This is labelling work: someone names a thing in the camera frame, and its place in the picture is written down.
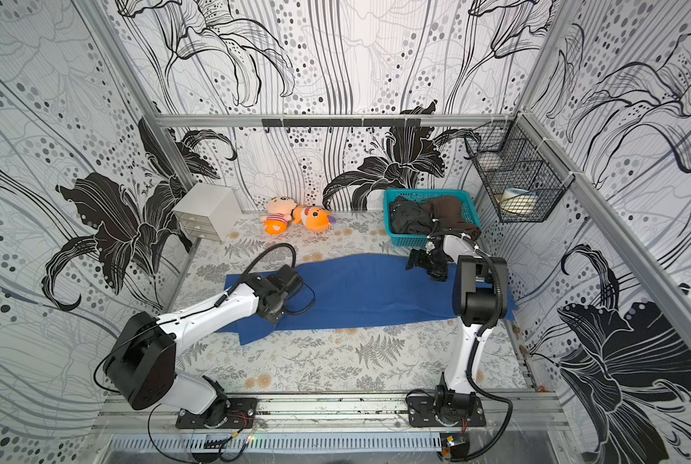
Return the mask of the blue long pants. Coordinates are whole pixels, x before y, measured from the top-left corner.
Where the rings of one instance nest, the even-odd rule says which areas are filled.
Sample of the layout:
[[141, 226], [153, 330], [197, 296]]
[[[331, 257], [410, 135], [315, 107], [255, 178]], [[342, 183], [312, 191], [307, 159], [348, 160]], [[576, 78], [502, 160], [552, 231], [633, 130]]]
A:
[[454, 319], [453, 290], [457, 267], [444, 282], [426, 271], [407, 270], [407, 259], [359, 254], [299, 264], [305, 286], [291, 297], [284, 314], [272, 324], [251, 315], [217, 327], [250, 344], [275, 331], [366, 329]]

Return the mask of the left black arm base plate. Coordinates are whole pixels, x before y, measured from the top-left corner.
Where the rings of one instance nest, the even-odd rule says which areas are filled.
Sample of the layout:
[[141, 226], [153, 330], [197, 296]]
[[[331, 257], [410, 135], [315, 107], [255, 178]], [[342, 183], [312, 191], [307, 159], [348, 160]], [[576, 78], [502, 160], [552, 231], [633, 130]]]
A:
[[259, 401], [254, 397], [228, 397], [224, 403], [216, 401], [201, 415], [181, 410], [177, 429], [249, 429], [256, 419]]

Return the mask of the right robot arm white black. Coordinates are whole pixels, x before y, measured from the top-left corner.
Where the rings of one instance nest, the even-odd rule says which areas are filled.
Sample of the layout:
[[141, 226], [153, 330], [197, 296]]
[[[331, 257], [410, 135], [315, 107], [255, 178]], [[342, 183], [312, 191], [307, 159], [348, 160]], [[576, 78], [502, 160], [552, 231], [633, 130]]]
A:
[[461, 328], [434, 392], [415, 390], [405, 396], [408, 422], [413, 427], [481, 427], [486, 424], [484, 398], [504, 404], [509, 420], [513, 402], [484, 391], [477, 380], [485, 344], [509, 309], [507, 262], [482, 251], [465, 233], [443, 231], [434, 237], [456, 264], [453, 311]]

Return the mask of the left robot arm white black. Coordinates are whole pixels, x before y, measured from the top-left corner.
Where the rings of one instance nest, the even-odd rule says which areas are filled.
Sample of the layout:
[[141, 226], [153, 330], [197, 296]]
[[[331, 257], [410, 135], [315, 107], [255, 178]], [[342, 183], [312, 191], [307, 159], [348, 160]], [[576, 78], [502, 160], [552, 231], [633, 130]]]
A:
[[169, 406], [206, 428], [225, 425], [231, 402], [222, 386], [180, 370], [177, 358], [241, 319], [258, 316], [277, 323], [288, 299], [302, 286], [301, 276], [285, 265], [269, 276], [242, 276], [221, 294], [186, 309], [160, 316], [139, 312], [126, 322], [103, 371], [135, 411]]

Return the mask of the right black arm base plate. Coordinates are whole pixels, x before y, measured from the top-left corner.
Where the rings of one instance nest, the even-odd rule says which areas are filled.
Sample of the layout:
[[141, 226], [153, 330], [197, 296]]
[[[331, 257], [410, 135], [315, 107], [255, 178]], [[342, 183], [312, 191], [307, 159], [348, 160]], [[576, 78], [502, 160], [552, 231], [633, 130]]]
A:
[[408, 422], [412, 427], [484, 427], [487, 420], [483, 404], [476, 394], [453, 394], [441, 401], [426, 394], [409, 394]]

